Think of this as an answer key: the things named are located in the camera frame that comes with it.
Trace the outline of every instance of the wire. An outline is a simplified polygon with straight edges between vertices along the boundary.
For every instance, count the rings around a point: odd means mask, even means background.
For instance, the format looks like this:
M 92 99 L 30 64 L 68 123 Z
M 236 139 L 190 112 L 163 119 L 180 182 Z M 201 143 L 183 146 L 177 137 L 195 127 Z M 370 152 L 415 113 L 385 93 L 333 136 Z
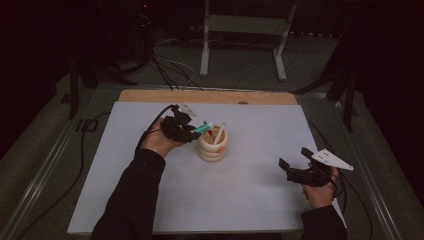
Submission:
M 187 64 L 184 64 L 184 63 L 181 63 L 181 62 L 176 62 L 176 61 L 171 61 L 171 60 L 168 60 L 168 59 L 166 59 L 166 58 L 164 58 L 164 57 L 162 57 L 162 56 L 160 56 L 157 52 L 156 52 L 156 50 L 153 48 L 153 53 L 155 54 L 155 56 L 156 57 L 158 57 L 160 60 L 163 60 L 163 61 L 165 61 L 165 62 L 168 62 L 168 63 L 170 63 L 170 64 L 172 64 L 173 66 L 175 66 L 175 67 L 177 67 L 180 71 L 182 71 L 182 72 L 184 72 L 184 74 L 185 74 L 185 76 L 187 76 L 187 81 L 186 81 L 186 83 L 184 84 L 184 86 L 183 86 L 183 88 L 181 89 L 182 91 L 184 91 L 186 88 L 187 88 L 187 86 L 188 86 L 188 84 L 189 83 L 193 83 L 193 84 L 195 84 L 196 85 L 196 87 L 198 87 L 200 90 L 202 90 L 203 91 L 203 89 L 196 83 L 196 82 L 194 82 L 194 77 L 196 77 L 196 70 L 194 70 L 192 67 L 190 67 L 190 66 L 188 66 Z M 184 70 L 182 70 L 180 67 L 178 67 L 177 65 L 181 65 L 181 66 L 184 66 L 184 67 L 186 67 L 186 68 L 188 68 L 188 69 L 190 69 L 192 72 L 193 72 L 193 75 L 191 76 L 191 78 L 188 78 L 188 75 L 185 73 L 185 71 Z
M 159 71 L 159 73 L 160 73 L 160 75 L 162 76 L 162 78 L 163 78 L 163 80 L 165 81 L 165 83 L 169 86 L 169 88 L 171 89 L 171 90 L 174 90 L 174 88 L 172 87 L 172 85 L 171 85 L 171 79 L 169 79 L 169 77 L 168 77 L 168 75 L 165 73 L 165 71 L 163 71 L 162 70 L 162 68 L 159 66 L 159 63 L 156 61 L 156 59 L 152 59 L 153 60 L 153 62 L 156 64 L 156 69 Z
M 73 181 L 73 183 L 71 184 L 71 186 L 68 187 L 68 189 L 55 201 L 53 202 L 53 204 L 51 204 L 46 210 L 44 210 L 44 212 L 42 212 L 37 218 L 35 218 L 17 237 L 17 239 L 22 239 L 22 237 L 25 236 L 26 233 L 28 233 L 28 231 L 34 227 L 35 224 L 37 224 L 38 221 L 40 221 L 40 219 L 42 219 L 47 213 L 49 213 L 57 204 L 59 204 L 59 202 L 61 202 L 70 192 L 71 190 L 75 187 L 75 185 L 78 183 L 78 181 L 80 180 L 82 173 L 84 171 L 84 137 L 85 137 L 85 133 L 87 132 L 86 130 L 89 128 L 89 126 L 96 121 L 97 119 L 99 119 L 100 117 L 103 117 L 105 115 L 110 114 L 110 112 L 107 113 L 102 113 L 100 115 L 98 115 L 97 117 L 93 118 L 92 120 L 90 120 L 88 122 L 88 124 L 86 125 L 86 127 L 84 127 L 82 129 L 82 136 L 81 136 L 81 142 L 80 142 L 80 149 L 81 149 L 81 156 L 80 156 L 80 169 L 78 172 L 77 177 L 75 178 L 75 180 Z

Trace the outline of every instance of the metal stand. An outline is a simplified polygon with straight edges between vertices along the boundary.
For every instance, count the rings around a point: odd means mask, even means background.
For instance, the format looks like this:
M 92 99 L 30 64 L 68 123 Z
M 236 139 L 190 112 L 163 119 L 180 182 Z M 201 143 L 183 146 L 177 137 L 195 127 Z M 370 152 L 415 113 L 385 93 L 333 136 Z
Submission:
M 94 69 L 99 72 L 102 72 L 113 80 L 123 85 L 137 85 L 137 83 L 128 81 L 126 78 L 122 77 L 118 73 L 110 70 L 108 67 L 103 66 L 97 61 L 91 59 L 90 57 L 84 56 L 78 53 L 71 53 L 69 57 L 69 77 L 70 77 L 70 104 L 71 110 L 69 113 L 69 119 L 73 119 L 76 112 L 79 108 L 79 89 L 78 89 L 78 76 L 81 77 L 84 86 L 87 88 L 96 88 L 98 85 L 98 80 L 94 73 Z
M 278 79 L 286 81 L 281 53 L 289 34 L 291 22 L 296 11 L 296 5 L 292 5 L 287 18 L 259 18 L 243 16 L 225 16 L 209 14 L 209 0 L 205 0 L 205 26 L 203 37 L 202 61 L 200 64 L 200 76 L 208 75 L 209 67 L 209 31 L 259 33 L 270 35 L 281 35 L 278 48 L 273 50 Z
M 289 92 L 296 95 L 302 95 L 327 82 L 334 81 L 330 90 L 327 92 L 327 98 L 329 101 L 339 101 L 341 96 L 343 95 L 343 92 L 346 91 L 343 122 L 346 125 L 347 129 L 352 132 L 353 130 L 351 119 L 357 72 L 357 69 L 352 71 L 336 71 L 327 77 L 321 77 L 319 80 L 303 88 Z

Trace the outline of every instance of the white metal frame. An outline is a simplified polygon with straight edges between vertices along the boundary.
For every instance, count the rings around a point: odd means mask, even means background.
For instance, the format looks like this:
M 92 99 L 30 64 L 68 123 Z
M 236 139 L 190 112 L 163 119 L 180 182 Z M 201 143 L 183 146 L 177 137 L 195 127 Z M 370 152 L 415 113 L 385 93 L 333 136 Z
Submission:
M 292 5 L 287 18 L 259 18 L 243 16 L 227 16 L 209 14 L 209 0 L 205 0 L 205 26 L 203 38 L 202 61 L 200 64 L 200 76 L 208 75 L 209 67 L 209 31 L 242 32 L 281 35 L 278 48 L 274 48 L 273 54 L 277 68 L 278 79 L 286 81 L 286 72 L 281 59 L 284 44 L 289 34 L 291 22 L 296 11 L 296 5 Z

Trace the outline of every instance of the dark background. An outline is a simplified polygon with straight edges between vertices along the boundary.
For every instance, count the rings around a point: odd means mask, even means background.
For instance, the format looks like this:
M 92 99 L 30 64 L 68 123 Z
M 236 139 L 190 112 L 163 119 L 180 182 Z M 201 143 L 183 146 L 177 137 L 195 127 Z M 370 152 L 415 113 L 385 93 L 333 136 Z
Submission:
M 422 203 L 423 4 L 419 1 L 297 2 L 292 32 L 295 36 L 312 33 L 340 38 L 323 77 L 340 69 L 358 69 L 356 89 L 364 94 L 369 110 Z M 105 9 L 107 4 L 116 4 L 102 3 Z M 203 1 L 145 3 L 149 4 L 146 14 L 152 24 L 163 28 L 169 36 L 190 39 L 189 26 L 197 28 L 203 24 Z M 262 10 L 260 4 L 263 3 L 258 3 L 252 11 L 235 5 L 235 1 L 211 1 L 211 11 L 232 12 L 237 6 L 240 14 L 278 15 L 278 11 Z M 69 72 L 70 52 L 83 49 L 102 63 L 116 64 L 120 49 L 113 39 L 105 37 L 111 26 L 101 14 L 98 5 L 86 0 L 2 0 L 1 157 L 55 95 L 56 82 Z M 124 21 L 135 13 L 122 17 L 126 10 L 121 9 L 117 14 Z M 138 34 L 150 33 L 142 29 Z

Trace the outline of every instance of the floor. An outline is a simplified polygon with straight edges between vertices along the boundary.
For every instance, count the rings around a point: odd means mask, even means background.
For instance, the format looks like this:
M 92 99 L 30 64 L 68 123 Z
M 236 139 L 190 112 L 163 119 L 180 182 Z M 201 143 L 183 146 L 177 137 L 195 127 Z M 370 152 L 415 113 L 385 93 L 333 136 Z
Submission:
M 207 77 L 200 77 L 198 72 L 201 40 L 187 42 L 165 38 L 155 45 L 154 58 L 173 81 L 170 85 L 174 90 L 296 90 L 319 78 L 337 44 L 337 40 L 330 38 L 295 38 L 290 35 L 282 56 L 287 81 L 282 82 L 278 80 L 272 57 L 272 49 L 278 44 L 278 39 L 250 35 L 215 37 L 216 40 L 211 42 Z M 171 63 L 178 65 L 184 73 Z M 125 75 L 130 81 L 137 82 L 137 86 L 120 85 L 99 73 L 101 83 L 96 89 L 81 87 L 80 111 L 74 120 L 68 120 L 69 105 L 60 103 L 63 95 L 69 93 L 69 76 L 58 82 L 57 95 L 0 162 L 1 239 L 88 239 L 87 236 L 69 235 L 66 230 L 107 116 L 99 118 L 99 125 L 92 132 L 83 133 L 80 124 L 110 111 L 123 89 L 171 88 L 157 68 L 151 61 L 140 71 Z M 422 239 L 423 208 L 361 94 L 355 93 L 354 131 L 351 133 L 340 120 L 343 101 L 328 102 L 325 99 L 329 86 L 326 84 L 296 97 L 305 115 L 313 122 L 311 131 L 318 148 L 326 147 L 324 136 L 339 157 L 350 159 L 357 167 L 357 171 L 346 173 L 352 184 L 347 188 L 349 201 L 344 197 L 339 199 L 346 205 L 344 217 L 349 239 L 368 239 L 371 229 L 372 239 Z M 298 239 L 300 234 L 301 231 L 247 235 L 158 235 L 154 239 L 271 240 Z

